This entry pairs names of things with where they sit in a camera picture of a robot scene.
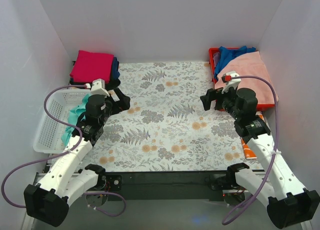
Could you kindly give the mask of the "teal t shirt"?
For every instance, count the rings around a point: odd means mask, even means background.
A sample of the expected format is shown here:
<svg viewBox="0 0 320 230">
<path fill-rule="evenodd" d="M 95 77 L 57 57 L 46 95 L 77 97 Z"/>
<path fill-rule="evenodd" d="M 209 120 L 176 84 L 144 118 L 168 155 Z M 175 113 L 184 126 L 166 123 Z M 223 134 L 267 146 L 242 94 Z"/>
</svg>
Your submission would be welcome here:
<svg viewBox="0 0 320 230">
<path fill-rule="evenodd" d="M 90 94 L 87 94 L 81 101 L 81 104 L 77 105 L 76 107 L 72 108 L 70 111 L 69 111 L 69 116 L 68 116 L 68 119 L 67 119 L 67 122 L 69 124 L 72 124 L 72 125 L 76 125 L 77 124 L 77 121 L 78 121 L 78 117 L 83 114 L 86 110 L 86 104 L 88 102 L 88 98 L 90 97 Z M 72 132 L 75 128 L 74 127 L 71 127 L 71 126 L 67 126 L 65 128 L 65 131 L 64 131 L 64 134 L 62 135 L 61 137 L 61 140 L 62 140 L 62 143 L 63 145 L 66 147 L 69 140 L 70 140 L 70 137 L 72 136 Z"/>
</svg>

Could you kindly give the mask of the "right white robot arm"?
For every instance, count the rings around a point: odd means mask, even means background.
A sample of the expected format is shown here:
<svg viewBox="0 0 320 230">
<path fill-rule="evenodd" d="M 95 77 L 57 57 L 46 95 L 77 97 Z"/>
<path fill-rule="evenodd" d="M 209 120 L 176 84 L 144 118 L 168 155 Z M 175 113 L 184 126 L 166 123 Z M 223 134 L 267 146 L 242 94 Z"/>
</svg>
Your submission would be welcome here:
<svg viewBox="0 0 320 230">
<path fill-rule="evenodd" d="M 256 114 L 255 92 L 248 88 L 231 88 L 227 92 L 222 88 L 209 89 L 200 100 L 204 110 L 210 110 L 215 101 L 216 110 L 223 109 L 234 118 L 236 132 L 265 170 L 262 179 L 244 163 L 227 168 L 227 185 L 232 189 L 243 187 L 252 195 L 240 204 L 241 209 L 245 210 L 259 200 L 279 229 L 311 220 L 320 204 L 320 196 L 297 179 L 277 149 L 268 125 Z"/>
</svg>

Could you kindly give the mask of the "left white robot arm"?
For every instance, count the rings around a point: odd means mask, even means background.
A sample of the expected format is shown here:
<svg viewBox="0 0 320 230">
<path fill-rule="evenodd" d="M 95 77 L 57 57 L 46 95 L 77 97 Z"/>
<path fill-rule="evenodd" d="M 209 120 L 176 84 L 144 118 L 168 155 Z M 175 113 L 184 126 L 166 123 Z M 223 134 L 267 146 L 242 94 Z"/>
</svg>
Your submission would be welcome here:
<svg viewBox="0 0 320 230">
<path fill-rule="evenodd" d="M 47 174 L 36 185 L 28 185 L 23 193 L 26 212 L 30 217 L 58 227 L 65 220 L 70 206 L 87 190 L 101 190 L 106 186 L 105 169 L 90 164 L 73 178 L 76 168 L 93 148 L 104 131 L 111 115 L 129 110 L 130 98 L 118 88 L 118 100 L 106 94 L 88 97 L 85 111 L 77 118 L 63 155 L 58 157 Z"/>
</svg>

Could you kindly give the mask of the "white plastic basket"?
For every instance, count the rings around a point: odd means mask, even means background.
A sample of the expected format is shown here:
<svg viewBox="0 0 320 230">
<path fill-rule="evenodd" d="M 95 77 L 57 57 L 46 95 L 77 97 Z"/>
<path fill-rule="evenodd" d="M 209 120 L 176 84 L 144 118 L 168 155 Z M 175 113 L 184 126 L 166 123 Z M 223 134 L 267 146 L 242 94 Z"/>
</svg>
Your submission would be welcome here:
<svg viewBox="0 0 320 230">
<path fill-rule="evenodd" d="M 48 99 L 47 110 L 55 118 L 67 122 L 69 111 L 81 104 L 82 99 L 89 93 L 90 91 L 85 89 L 59 90 Z M 45 154 L 61 153 L 65 148 L 61 140 L 65 129 L 66 125 L 50 118 L 44 112 L 35 134 L 34 151 Z"/>
</svg>

